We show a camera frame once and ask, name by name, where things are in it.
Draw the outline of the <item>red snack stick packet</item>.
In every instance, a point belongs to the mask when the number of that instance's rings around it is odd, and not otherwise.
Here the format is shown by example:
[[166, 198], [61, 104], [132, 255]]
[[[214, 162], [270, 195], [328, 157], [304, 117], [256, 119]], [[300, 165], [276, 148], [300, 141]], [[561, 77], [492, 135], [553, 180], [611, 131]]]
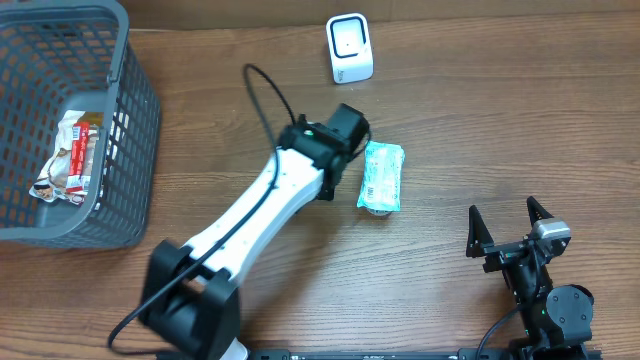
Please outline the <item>red snack stick packet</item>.
[[90, 181], [90, 176], [85, 174], [89, 131], [90, 125], [88, 122], [77, 122], [72, 128], [71, 161], [66, 182], [67, 193], [85, 191]]

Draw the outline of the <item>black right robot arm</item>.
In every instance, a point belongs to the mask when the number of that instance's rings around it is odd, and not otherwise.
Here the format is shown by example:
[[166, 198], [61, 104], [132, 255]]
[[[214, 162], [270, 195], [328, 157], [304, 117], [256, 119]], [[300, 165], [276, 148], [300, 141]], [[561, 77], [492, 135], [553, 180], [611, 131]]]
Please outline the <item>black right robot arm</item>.
[[[534, 197], [526, 200], [531, 231], [521, 240], [497, 244], [476, 206], [469, 208], [466, 256], [485, 260], [486, 273], [499, 271], [516, 306], [494, 323], [474, 351], [475, 359], [599, 359], [586, 342], [592, 339], [593, 294], [580, 285], [556, 287], [546, 265], [561, 256], [572, 238], [568, 224]], [[491, 336], [515, 315], [525, 336], [505, 349], [487, 349]]]

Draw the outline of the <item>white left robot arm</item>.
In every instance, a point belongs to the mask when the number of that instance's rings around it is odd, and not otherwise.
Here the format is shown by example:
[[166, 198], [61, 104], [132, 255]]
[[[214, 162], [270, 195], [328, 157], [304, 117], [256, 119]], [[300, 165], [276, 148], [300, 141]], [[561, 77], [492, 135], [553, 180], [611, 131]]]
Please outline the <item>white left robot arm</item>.
[[253, 184], [212, 225], [177, 247], [153, 250], [139, 321], [171, 344], [160, 359], [244, 359], [238, 341], [240, 287], [286, 222], [314, 200], [330, 201], [359, 144], [364, 114], [338, 106], [328, 123], [304, 116], [281, 133]]

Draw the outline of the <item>green lid jar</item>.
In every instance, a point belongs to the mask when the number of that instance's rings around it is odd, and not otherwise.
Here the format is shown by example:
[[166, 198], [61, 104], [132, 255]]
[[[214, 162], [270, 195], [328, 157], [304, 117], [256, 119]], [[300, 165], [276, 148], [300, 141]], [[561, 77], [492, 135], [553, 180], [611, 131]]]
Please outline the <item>green lid jar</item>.
[[375, 216], [387, 216], [390, 215], [393, 210], [387, 210], [387, 209], [376, 209], [376, 208], [371, 208], [371, 207], [366, 207], [366, 210], [375, 215]]

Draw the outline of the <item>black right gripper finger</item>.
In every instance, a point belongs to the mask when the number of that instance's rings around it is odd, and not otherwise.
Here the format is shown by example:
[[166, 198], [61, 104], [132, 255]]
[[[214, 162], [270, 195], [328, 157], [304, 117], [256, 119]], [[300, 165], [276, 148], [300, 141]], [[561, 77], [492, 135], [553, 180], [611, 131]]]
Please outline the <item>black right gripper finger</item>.
[[466, 256], [471, 258], [484, 257], [486, 249], [494, 246], [486, 224], [475, 205], [469, 208], [469, 232], [466, 246]]
[[549, 219], [554, 218], [533, 196], [527, 198], [526, 205], [532, 231], [536, 229], [540, 222], [546, 224]]

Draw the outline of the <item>teal snack packet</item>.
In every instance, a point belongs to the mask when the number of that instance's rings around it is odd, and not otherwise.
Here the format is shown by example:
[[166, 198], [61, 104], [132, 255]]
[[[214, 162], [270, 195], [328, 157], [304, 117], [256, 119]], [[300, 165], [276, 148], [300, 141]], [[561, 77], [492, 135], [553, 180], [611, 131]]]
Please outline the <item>teal snack packet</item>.
[[372, 141], [366, 146], [358, 208], [401, 210], [404, 160], [405, 151], [400, 145]]

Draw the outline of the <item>brown cookie bag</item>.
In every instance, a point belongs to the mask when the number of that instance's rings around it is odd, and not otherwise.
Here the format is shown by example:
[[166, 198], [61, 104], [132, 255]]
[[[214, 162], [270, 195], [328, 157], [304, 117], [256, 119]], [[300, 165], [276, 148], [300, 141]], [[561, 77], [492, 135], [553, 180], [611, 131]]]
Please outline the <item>brown cookie bag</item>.
[[[66, 182], [69, 174], [72, 149], [72, 128], [77, 122], [88, 122], [90, 125], [87, 165], [85, 174], [90, 176], [87, 189], [79, 193], [67, 193]], [[99, 130], [103, 122], [103, 115], [97, 112], [68, 110], [58, 122], [58, 130], [54, 142], [54, 151], [43, 165], [36, 181], [31, 186], [29, 194], [47, 203], [58, 200], [74, 205], [82, 205], [88, 195], [91, 182], [94, 154]]]

